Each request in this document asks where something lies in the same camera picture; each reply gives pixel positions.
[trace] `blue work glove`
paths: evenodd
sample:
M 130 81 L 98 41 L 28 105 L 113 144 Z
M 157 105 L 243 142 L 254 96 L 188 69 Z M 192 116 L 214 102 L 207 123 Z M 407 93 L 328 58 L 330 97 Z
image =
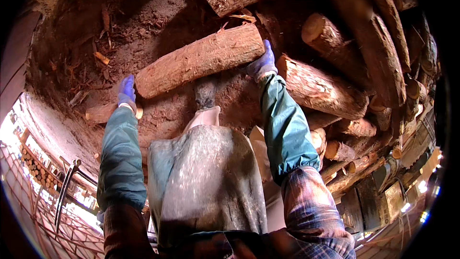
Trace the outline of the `blue work glove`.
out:
M 134 94 L 134 75 L 123 78 L 118 88 L 118 107 L 128 104 L 136 114 L 136 95 Z
M 267 72 L 273 71 L 278 74 L 278 69 L 275 67 L 275 56 L 271 50 L 270 41 L 264 40 L 265 53 L 256 61 L 246 66 L 245 71 L 249 76 L 254 77 L 256 82 Z

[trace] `log pile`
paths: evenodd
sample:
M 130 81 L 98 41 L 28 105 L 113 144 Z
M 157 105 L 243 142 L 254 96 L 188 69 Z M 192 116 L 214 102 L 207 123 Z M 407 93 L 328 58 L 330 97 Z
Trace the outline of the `log pile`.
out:
M 29 170 L 31 179 L 43 186 L 43 189 L 52 195 L 59 194 L 56 187 L 61 187 L 60 182 L 49 170 L 35 157 L 25 145 L 20 145 L 21 163 Z

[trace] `light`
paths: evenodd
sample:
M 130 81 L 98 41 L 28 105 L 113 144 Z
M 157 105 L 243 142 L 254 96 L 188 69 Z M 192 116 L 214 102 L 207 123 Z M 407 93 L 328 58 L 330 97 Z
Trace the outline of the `light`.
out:
M 361 233 L 361 237 L 359 237 L 357 241 L 361 241 L 362 239 L 364 239 L 364 233 Z
M 402 213 L 406 212 L 406 211 L 407 211 L 407 209 L 409 209 L 409 207 L 410 207 L 410 203 L 409 203 L 409 202 L 407 202 L 407 203 L 406 203 L 406 205 L 404 205 L 404 207 L 403 207 L 403 208 L 401 208 L 401 212 L 402 212 Z
M 428 190 L 428 187 L 426 186 L 426 182 L 424 180 L 420 182 L 419 190 L 420 190 L 420 193 L 425 193 Z

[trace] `cut log end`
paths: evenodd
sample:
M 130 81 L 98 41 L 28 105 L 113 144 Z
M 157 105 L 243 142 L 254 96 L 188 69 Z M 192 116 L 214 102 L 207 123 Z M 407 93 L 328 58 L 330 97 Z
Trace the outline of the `cut log end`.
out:
M 319 13 L 310 15 L 302 26 L 302 40 L 308 44 L 318 38 L 324 30 L 325 22 L 325 17 Z

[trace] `person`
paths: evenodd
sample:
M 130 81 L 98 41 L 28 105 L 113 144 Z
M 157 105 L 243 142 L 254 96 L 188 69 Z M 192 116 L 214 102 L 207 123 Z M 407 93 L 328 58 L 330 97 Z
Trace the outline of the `person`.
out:
M 212 84 L 195 90 L 199 110 L 183 134 L 149 147 L 148 195 L 156 254 L 141 216 L 146 202 L 132 75 L 102 142 L 97 200 L 104 213 L 106 258 L 355 258 L 304 113 L 277 75 L 268 40 L 245 71 L 260 89 L 266 155 L 280 186 L 285 227 L 268 232 L 264 191 L 250 142 L 219 126 Z

